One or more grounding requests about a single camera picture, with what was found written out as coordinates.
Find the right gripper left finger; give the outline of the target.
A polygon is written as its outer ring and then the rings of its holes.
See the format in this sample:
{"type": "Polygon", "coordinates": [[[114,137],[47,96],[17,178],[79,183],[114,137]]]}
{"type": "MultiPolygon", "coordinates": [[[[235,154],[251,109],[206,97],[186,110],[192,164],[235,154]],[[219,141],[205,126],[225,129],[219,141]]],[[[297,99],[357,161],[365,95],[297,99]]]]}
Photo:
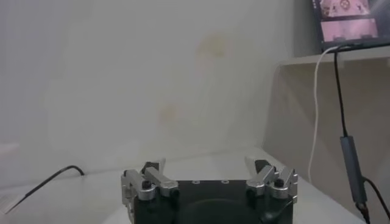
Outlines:
{"type": "Polygon", "coordinates": [[[135,213],[135,200],[152,201],[157,194],[171,201],[179,198],[179,182],[164,176],[166,160],[147,161],[140,171],[125,170],[121,175],[122,203],[129,214],[135,213]]]}

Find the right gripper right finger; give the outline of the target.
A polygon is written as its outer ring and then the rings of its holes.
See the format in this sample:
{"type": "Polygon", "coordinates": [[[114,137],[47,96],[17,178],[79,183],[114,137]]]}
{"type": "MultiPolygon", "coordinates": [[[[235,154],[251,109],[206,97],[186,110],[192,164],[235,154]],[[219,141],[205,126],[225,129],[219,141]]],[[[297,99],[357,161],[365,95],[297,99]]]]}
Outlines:
{"type": "Polygon", "coordinates": [[[246,187],[256,197],[268,195],[277,200],[297,202],[298,174],[294,169],[284,167],[277,170],[267,160],[250,156],[246,156],[244,160],[251,176],[246,181],[246,187]]]}

